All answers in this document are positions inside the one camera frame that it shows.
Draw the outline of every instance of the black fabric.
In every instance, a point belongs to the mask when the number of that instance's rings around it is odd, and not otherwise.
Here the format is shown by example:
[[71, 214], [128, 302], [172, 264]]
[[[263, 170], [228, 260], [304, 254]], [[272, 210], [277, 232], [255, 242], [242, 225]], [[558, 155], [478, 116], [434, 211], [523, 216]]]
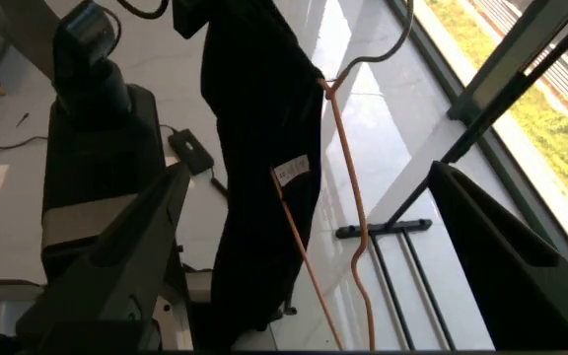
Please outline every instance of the black fabric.
[[217, 116], [229, 213], [212, 276], [216, 347], [264, 327], [302, 265], [271, 168], [307, 155], [284, 186], [305, 245], [320, 193], [320, 71], [270, 0], [221, 0], [210, 18], [201, 93]]
[[460, 171], [428, 183], [497, 350], [568, 349], [568, 260]]

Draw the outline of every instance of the paper tag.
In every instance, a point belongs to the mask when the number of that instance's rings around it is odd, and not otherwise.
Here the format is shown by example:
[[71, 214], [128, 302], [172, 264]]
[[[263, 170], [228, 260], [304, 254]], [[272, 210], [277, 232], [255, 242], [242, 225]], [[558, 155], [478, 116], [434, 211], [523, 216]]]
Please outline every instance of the paper tag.
[[293, 178], [298, 175], [310, 171], [310, 164], [308, 163], [308, 156], [305, 154], [303, 156], [297, 157], [292, 161], [282, 164], [281, 166], [273, 170], [280, 185], [283, 187], [289, 183]]

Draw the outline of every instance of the grass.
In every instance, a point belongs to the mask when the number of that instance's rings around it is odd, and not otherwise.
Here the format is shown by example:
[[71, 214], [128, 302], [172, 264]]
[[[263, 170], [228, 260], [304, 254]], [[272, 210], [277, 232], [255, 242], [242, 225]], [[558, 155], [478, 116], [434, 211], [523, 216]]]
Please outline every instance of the grass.
[[[458, 0], [426, 2], [474, 67], [481, 67], [496, 42], [465, 12]], [[568, 188], [568, 117], [553, 108], [537, 88], [529, 89], [510, 107], [510, 114]]]

